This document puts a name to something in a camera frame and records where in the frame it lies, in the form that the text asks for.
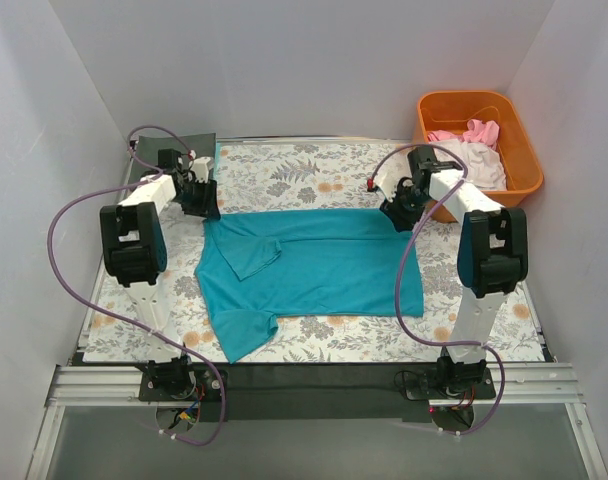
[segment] floral tablecloth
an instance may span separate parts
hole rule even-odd
[[[222,213],[267,210],[373,207],[365,181],[393,144],[234,143],[220,150],[218,204]],[[402,154],[385,168],[404,168]],[[226,358],[210,327],[193,271],[204,244],[202,220],[184,216],[172,204],[160,215],[169,254],[164,294],[187,346],[207,358]],[[447,340],[453,328],[461,285],[456,271],[457,224],[429,222],[418,238],[417,253],[425,293],[425,314],[408,317],[409,327],[424,338]],[[134,308],[112,277],[104,275],[99,300],[116,312]],[[439,349],[408,338],[391,317],[305,316],[280,318],[275,337],[243,362],[410,362],[434,361]],[[500,309],[490,343],[507,361],[542,361],[543,355],[522,286]],[[84,360],[145,361],[146,336],[130,325],[96,314]]]

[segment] pink cloth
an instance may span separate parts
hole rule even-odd
[[[439,142],[440,140],[451,140],[457,138],[462,142],[468,143],[483,143],[493,150],[497,147],[497,137],[500,135],[500,126],[491,120],[490,122],[482,122],[481,120],[469,120],[466,124],[468,131],[462,135],[455,135],[446,130],[435,130],[429,132],[429,142]]]

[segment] orange plastic bin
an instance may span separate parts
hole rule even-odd
[[[428,142],[428,133],[447,130],[461,134],[473,119],[495,120],[500,126],[497,152],[506,173],[506,191],[484,193],[505,207],[518,205],[537,190],[544,180],[533,147],[522,127],[515,107],[503,95],[491,91],[442,91],[424,95],[417,102],[418,122],[413,141]],[[454,222],[444,207],[433,218],[438,222]]]

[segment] gray wall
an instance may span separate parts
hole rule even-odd
[[[51,0],[123,134],[409,138],[436,89],[503,91],[553,0]]]
[[[529,284],[608,467],[608,1],[558,0],[509,93],[546,178],[527,204]]]
[[[119,182],[119,134],[47,0],[0,0],[0,479],[24,478],[56,363],[84,309],[46,258],[51,217],[82,192]],[[88,202],[57,234],[64,273],[90,293],[100,258]]]

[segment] teal shirt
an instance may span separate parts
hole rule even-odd
[[[378,210],[240,213],[204,229],[195,274],[230,362],[264,345],[277,317],[395,315],[395,275],[410,233],[395,232]],[[423,315],[415,249],[401,298],[404,314]]]

